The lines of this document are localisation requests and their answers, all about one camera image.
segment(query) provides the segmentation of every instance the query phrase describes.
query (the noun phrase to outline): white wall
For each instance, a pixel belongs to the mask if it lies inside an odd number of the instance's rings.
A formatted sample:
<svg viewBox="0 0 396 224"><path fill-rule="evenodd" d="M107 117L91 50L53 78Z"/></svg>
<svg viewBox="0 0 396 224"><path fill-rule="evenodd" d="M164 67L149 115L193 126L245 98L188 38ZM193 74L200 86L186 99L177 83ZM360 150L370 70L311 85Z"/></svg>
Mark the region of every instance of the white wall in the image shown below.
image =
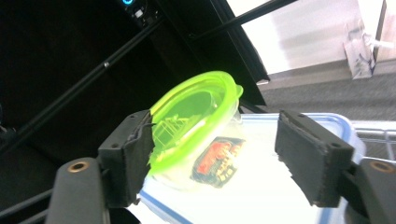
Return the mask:
<svg viewBox="0 0 396 224"><path fill-rule="evenodd" d="M235 16L266 0L228 0ZM269 74L344 60L345 26L357 27L358 0L300 0L243 25Z"/></svg>

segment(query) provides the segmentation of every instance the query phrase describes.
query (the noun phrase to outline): container lid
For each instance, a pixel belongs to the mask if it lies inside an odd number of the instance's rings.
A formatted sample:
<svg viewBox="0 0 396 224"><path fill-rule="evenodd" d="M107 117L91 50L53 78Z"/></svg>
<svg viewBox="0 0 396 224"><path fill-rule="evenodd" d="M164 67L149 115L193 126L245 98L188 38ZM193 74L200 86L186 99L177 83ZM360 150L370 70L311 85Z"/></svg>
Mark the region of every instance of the container lid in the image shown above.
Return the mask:
<svg viewBox="0 0 396 224"><path fill-rule="evenodd" d="M177 85L151 109L155 148L150 175L188 158L236 112L243 89L220 71L207 72Z"/></svg>

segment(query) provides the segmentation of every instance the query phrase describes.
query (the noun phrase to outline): metal rod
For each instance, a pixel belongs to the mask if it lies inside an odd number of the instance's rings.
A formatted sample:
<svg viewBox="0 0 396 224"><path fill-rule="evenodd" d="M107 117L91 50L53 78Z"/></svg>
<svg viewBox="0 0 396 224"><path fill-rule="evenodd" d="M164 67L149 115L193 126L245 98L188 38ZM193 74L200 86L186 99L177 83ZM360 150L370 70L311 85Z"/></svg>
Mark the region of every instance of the metal rod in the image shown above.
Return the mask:
<svg viewBox="0 0 396 224"><path fill-rule="evenodd" d="M210 39L215 35L219 35L222 32L227 31L228 29L232 28L235 25L242 25L248 21L255 20L265 14L273 12L295 1L297 0L272 0L270 2L264 3L259 7L255 7L251 9L249 12L246 12L238 17L235 17L232 20L226 21L221 26L218 26L196 37L193 37L191 42L198 42L198 41L203 41L205 39Z"/></svg>
<svg viewBox="0 0 396 224"><path fill-rule="evenodd" d="M159 18L154 23L149 25L147 28L142 30L139 34L134 36L120 49L114 52L110 57L96 66L88 75L76 83L72 88L67 90L63 95L56 99L52 104L47 106L44 110L38 113L33 119L25 124L17 132L17 137L13 141L6 142L0 147L0 155L9 151L19 144L23 143L31 134L36 132L43 124L48 120L52 119L61 109L68 105L73 99L75 99L80 93L87 89L95 80L97 80L108 68L116 63L131 49L142 42L148 35L150 35L161 23L163 18Z"/></svg>

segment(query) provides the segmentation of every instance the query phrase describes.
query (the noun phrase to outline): gray floor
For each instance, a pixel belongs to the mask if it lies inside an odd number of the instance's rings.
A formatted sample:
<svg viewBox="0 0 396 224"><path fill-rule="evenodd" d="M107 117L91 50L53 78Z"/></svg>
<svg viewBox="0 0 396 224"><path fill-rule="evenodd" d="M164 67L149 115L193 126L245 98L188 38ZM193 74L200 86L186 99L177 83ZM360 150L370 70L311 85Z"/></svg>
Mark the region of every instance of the gray floor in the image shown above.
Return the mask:
<svg viewBox="0 0 396 224"><path fill-rule="evenodd" d="M351 120L396 120L396 75L280 86L263 90L262 96L279 109L331 112Z"/></svg>

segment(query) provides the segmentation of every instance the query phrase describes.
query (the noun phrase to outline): lime green lid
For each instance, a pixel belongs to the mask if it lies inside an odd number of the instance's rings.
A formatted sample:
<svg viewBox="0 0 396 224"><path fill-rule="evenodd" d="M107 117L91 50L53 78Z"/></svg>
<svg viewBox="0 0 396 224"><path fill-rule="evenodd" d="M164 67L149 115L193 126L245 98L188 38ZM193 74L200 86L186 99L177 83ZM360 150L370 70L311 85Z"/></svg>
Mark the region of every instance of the lime green lid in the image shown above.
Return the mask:
<svg viewBox="0 0 396 224"><path fill-rule="evenodd" d="M177 85L151 109L155 148L150 175L188 158L213 131L236 112L243 89L220 71L207 72Z"/></svg>

